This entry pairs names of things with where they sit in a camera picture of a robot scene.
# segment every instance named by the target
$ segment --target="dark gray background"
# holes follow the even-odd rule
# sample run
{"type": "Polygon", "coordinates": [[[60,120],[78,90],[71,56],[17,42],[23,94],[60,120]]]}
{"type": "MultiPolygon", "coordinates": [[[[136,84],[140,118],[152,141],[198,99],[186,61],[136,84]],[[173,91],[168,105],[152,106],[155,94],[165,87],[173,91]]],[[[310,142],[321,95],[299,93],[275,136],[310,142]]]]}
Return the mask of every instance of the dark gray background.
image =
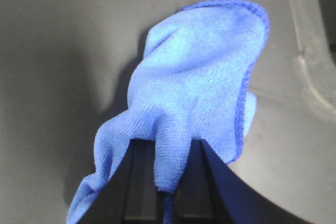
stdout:
{"type": "MultiPolygon", "coordinates": [[[[98,126],[125,110],[149,28],[203,0],[0,0],[0,223],[64,223],[98,126]]],[[[336,222],[336,129],[309,110],[289,0],[269,12],[258,111],[232,169],[315,223],[336,222]]]]}

